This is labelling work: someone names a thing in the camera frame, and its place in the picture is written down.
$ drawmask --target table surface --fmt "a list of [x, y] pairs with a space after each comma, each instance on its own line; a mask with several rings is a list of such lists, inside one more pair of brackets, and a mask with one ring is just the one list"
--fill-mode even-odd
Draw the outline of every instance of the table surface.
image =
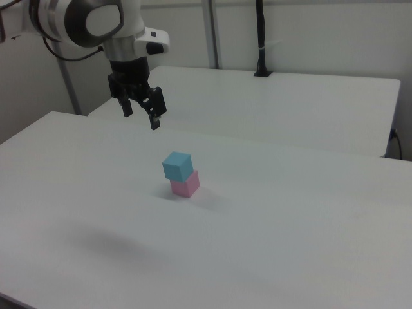
[[[162, 161], [192, 155], [174, 196]], [[50, 113], [0, 145], [0, 292], [55, 308], [410, 308], [412, 165]]]
[[[163, 89], [170, 129], [384, 156], [400, 82], [394, 79], [160, 66], [149, 83]], [[149, 125], [134, 102], [124, 118], [116, 99], [91, 117]]]

